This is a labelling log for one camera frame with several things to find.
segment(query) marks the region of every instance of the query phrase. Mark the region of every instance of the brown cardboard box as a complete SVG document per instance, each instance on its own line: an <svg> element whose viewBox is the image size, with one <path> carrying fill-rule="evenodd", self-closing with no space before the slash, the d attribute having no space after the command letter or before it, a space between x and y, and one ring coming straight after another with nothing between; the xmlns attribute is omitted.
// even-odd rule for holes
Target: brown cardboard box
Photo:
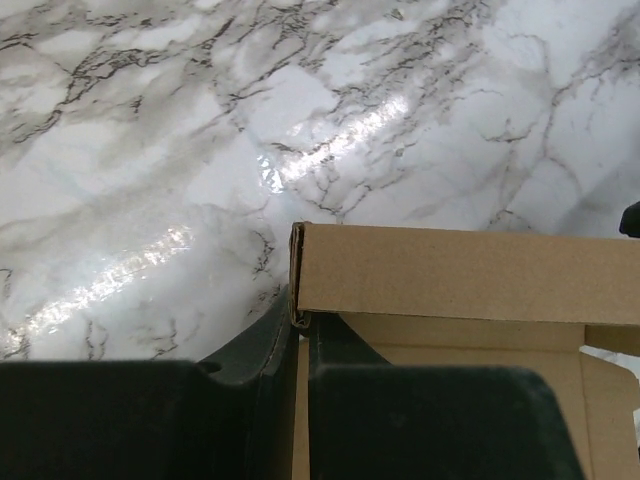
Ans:
<svg viewBox="0 0 640 480"><path fill-rule="evenodd" d="M296 224L294 323L338 312L389 361L516 365L553 388L589 480L636 480L638 381L580 353L640 355L640 243ZM301 348L294 479L308 478Z"/></svg>

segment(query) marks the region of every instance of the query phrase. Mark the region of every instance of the marble surface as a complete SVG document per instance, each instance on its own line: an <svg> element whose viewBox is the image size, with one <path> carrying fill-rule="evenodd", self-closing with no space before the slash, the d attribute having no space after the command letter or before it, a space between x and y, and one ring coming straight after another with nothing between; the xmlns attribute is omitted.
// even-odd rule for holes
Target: marble surface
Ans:
<svg viewBox="0 0 640 480"><path fill-rule="evenodd" d="M637 0L2 0L0 359L202 358L302 219L618 236L639 32Z"/></svg>

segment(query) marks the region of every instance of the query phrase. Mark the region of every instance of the marble table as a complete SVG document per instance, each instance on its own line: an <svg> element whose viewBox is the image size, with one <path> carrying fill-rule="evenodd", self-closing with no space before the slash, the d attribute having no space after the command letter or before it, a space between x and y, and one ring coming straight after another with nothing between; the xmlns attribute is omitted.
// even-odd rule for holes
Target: marble table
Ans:
<svg viewBox="0 0 640 480"><path fill-rule="evenodd" d="M619 236L639 86L637 0L2 0L0 359L202 358L303 219Z"/></svg>

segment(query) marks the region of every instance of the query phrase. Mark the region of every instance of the white marble countertop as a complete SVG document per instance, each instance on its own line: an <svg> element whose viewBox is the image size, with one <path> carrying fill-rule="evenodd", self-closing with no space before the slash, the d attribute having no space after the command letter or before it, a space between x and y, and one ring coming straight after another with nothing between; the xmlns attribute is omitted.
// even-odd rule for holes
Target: white marble countertop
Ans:
<svg viewBox="0 0 640 480"><path fill-rule="evenodd" d="M638 0L2 0L0 359L202 358L302 219L618 236L639 62Z"/></svg>

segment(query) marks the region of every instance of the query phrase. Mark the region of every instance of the black object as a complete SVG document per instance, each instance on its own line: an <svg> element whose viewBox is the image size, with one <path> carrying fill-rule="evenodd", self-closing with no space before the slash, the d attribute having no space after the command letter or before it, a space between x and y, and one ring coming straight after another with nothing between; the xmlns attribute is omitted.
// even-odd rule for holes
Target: black object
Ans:
<svg viewBox="0 0 640 480"><path fill-rule="evenodd" d="M0 479L290 478L286 302L200 364L0 364Z"/></svg>
<svg viewBox="0 0 640 480"><path fill-rule="evenodd" d="M551 390L518 368L394 367L311 319L312 480L583 480Z"/></svg>
<svg viewBox="0 0 640 480"><path fill-rule="evenodd" d="M627 207L620 220L620 233L640 238L640 202Z"/></svg>
<svg viewBox="0 0 640 480"><path fill-rule="evenodd" d="M532 373L394 367L331 314L308 333L313 480L582 480ZM297 353L281 295L199 364L0 364L0 480L288 480Z"/></svg>

